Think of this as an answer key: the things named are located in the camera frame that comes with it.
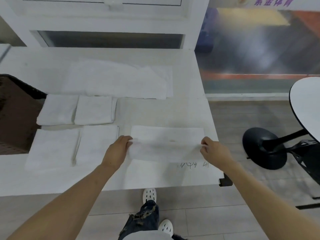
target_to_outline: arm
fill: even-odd
[[[232,180],[270,240],[319,239],[320,226],[246,173],[228,148],[205,137],[200,152]]]
[[[102,188],[124,162],[131,139],[120,136],[101,165],[29,218],[8,240],[76,239]]]

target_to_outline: person's left hand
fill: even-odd
[[[131,136],[120,136],[106,150],[101,165],[118,170],[125,161],[128,148],[132,145]]]

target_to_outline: black table leg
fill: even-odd
[[[307,135],[305,129],[293,134],[277,137],[263,128],[248,129],[242,137],[243,148],[255,164],[270,170],[282,168],[287,162],[287,152],[283,143]]]

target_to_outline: brown wicker basket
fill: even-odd
[[[40,128],[36,122],[42,104],[13,79],[0,75],[0,155],[28,153]]]

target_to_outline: hand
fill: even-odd
[[[209,137],[204,137],[201,141],[202,147],[200,152],[205,160],[214,165],[221,171],[225,171],[230,165],[235,164],[229,149],[218,141],[212,141]]]
[[[132,145],[131,136],[120,136],[106,150],[101,165],[118,170],[125,161],[128,148]]]

